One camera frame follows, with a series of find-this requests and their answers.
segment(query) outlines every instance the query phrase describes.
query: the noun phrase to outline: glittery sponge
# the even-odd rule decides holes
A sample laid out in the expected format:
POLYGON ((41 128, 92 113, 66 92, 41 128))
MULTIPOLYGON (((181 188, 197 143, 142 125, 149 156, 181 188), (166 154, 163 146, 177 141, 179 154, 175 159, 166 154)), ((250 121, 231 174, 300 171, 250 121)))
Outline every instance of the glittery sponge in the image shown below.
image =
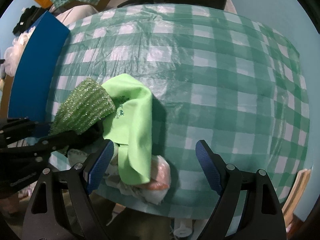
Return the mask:
POLYGON ((106 90, 93 79, 85 79, 61 104, 51 125, 50 135, 69 130, 82 134, 115 110, 106 90))

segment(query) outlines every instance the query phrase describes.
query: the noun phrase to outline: metal screw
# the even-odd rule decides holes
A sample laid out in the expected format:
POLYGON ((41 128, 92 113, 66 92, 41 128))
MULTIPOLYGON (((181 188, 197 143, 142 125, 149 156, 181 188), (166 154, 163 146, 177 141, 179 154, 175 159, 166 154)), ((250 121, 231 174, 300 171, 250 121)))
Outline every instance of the metal screw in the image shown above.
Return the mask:
POLYGON ((50 172, 50 169, 49 169, 49 168, 45 168, 45 169, 42 171, 43 174, 48 174, 49 172, 50 172))
POLYGON ((73 168, 75 168, 76 170, 79 170, 83 167, 82 163, 76 163, 75 166, 73 166, 73 168))
POLYGON ((259 174, 260 174, 261 176, 265 176, 267 173, 266 173, 265 170, 259 170, 259 174))
POLYGON ((36 162, 37 163, 42 162, 42 161, 43 161, 42 157, 39 156, 39 157, 36 158, 36 162))
POLYGON ((227 169, 233 171, 236 167, 233 164, 227 164, 227 169))

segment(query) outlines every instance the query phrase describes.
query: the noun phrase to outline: blue panel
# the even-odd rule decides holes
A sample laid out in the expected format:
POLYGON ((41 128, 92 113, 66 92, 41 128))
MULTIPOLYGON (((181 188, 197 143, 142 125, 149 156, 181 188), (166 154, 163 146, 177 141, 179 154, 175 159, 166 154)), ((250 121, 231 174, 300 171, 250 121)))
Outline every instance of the blue panel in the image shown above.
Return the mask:
POLYGON ((210 188, 222 195, 223 187, 221 185, 221 177, 213 161, 209 157, 206 149, 203 147, 200 141, 196 143, 196 156, 204 172, 205 177, 208 180, 210 188))
POLYGON ((44 122, 53 71, 70 30, 45 12, 37 21, 14 77, 8 117, 44 122))
POLYGON ((111 162, 113 153, 114 145, 113 142, 110 141, 89 172, 89 181, 86 187, 88 195, 99 187, 100 182, 102 180, 102 176, 106 172, 106 169, 108 168, 109 163, 111 162))

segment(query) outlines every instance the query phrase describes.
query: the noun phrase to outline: blue gripper pad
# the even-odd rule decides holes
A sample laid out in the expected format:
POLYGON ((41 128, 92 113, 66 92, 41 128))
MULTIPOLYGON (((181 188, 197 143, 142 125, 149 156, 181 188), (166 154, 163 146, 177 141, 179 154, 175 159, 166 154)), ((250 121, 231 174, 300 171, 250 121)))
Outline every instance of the blue gripper pad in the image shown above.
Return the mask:
POLYGON ((196 143, 196 156, 207 178, 207 181, 209 182, 210 188, 221 196, 223 187, 221 185, 220 173, 200 141, 196 143))
POLYGON ((106 169, 108 168, 108 165, 113 157, 113 152, 114 145, 113 142, 110 141, 89 172, 89 179, 86 187, 88 195, 99 187, 102 176, 106 172, 106 169))

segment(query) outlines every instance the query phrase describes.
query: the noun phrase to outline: white cloth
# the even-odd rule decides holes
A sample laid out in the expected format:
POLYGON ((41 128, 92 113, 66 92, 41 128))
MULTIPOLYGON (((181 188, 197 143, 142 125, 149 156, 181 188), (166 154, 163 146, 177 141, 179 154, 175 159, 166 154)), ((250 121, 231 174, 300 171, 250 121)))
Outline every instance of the white cloth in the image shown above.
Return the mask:
POLYGON ((237 14, 236 8, 233 5, 233 2, 231 0, 227 0, 226 5, 224 7, 224 10, 226 12, 231 12, 231 13, 237 14))
POLYGON ((91 5, 79 5, 59 14, 56 18, 65 26, 70 23, 76 22, 77 20, 86 18, 88 16, 94 15, 98 11, 91 5))

